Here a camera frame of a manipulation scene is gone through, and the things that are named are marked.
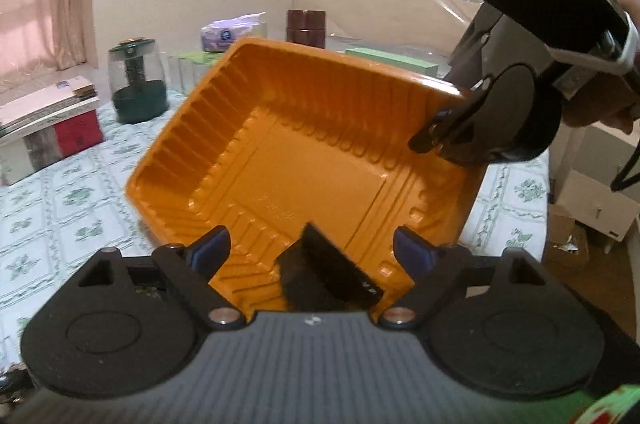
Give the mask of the person's right hand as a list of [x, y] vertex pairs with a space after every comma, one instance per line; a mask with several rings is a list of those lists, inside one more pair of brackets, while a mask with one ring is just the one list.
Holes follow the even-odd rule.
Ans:
[[[639, 27], [639, 0], [616, 0]], [[563, 109], [563, 122], [570, 127], [583, 127], [601, 122], [625, 134], [634, 130], [631, 110], [639, 103], [621, 77], [599, 73], [581, 88]]]

